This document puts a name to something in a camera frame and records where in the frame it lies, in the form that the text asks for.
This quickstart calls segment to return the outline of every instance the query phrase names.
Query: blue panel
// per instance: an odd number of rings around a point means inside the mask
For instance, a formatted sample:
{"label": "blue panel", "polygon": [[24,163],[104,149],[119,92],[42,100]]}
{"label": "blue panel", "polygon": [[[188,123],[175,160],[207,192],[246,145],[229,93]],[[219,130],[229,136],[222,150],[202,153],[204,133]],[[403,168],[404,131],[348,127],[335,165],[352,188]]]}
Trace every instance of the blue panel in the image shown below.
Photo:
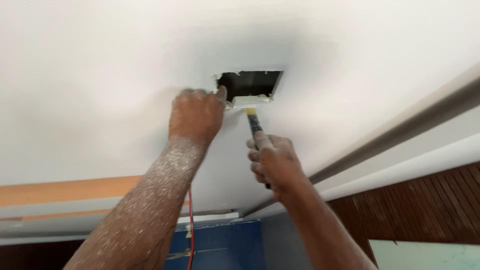
{"label": "blue panel", "polygon": [[[187,232],[174,233],[170,253],[184,252]],[[266,270],[260,222],[195,230],[192,270]],[[167,260],[164,270],[186,270],[188,257]]]}

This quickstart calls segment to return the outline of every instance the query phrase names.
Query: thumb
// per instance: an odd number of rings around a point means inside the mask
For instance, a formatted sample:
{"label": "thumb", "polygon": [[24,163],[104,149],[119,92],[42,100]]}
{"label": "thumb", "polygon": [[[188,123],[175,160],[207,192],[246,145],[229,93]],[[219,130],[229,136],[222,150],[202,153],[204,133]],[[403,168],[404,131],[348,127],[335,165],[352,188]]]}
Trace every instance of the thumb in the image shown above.
{"label": "thumb", "polygon": [[265,148],[273,148],[273,144],[270,141],[270,138],[263,131],[255,132],[255,136],[253,136],[253,138],[255,139],[255,144],[257,145],[259,150]]}
{"label": "thumb", "polygon": [[218,86],[216,98],[222,102],[225,102],[225,100],[227,100],[227,88],[225,86]]}

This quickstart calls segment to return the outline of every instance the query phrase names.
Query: dark opening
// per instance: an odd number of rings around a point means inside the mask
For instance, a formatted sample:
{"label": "dark opening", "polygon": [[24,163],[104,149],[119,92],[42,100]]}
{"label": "dark opening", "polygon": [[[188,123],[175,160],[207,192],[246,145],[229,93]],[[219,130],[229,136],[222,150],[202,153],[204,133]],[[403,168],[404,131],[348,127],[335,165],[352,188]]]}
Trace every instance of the dark opening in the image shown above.
{"label": "dark opening", "polygon": [[240,71],[222,73],[217,85],[227,88],[227,101],[234,97],[258,96],[269,97],[275,89],[281,71]]}

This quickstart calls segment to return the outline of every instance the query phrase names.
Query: wooden wall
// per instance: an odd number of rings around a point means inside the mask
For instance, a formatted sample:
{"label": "wooden wall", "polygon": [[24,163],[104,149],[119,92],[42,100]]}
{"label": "wooden wall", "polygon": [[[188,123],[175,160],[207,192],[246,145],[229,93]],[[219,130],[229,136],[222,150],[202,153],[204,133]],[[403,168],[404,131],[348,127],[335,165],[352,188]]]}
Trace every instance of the wooden wall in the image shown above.
{"label": "wooden wall", "polygon": [[83,240],[0,246],[1,270],[60,270]]}
{"label": "wooden wall", "polygon": [[480,162],[329,204],[371,259],[368,239],[480,245]]}

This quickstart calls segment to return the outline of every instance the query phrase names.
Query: wire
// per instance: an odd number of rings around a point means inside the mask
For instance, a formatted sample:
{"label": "wire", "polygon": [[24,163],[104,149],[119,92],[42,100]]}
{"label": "wire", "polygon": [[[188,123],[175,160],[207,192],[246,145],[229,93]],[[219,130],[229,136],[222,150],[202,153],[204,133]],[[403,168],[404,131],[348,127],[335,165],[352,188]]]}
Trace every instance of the wire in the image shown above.
{"label": "wire", "polygon": [[193,211],[192,211],[192,189],[188,189],[188,204],[189,204],[189,212],[190,212],[190,230],[192,232],[192,248],[190,249],[190,259],[188,260],[188,268],[187,270],[190,270],[192,268],[192,262],[193,262],[193,252],[194,252],[194,236],[193,236]]}

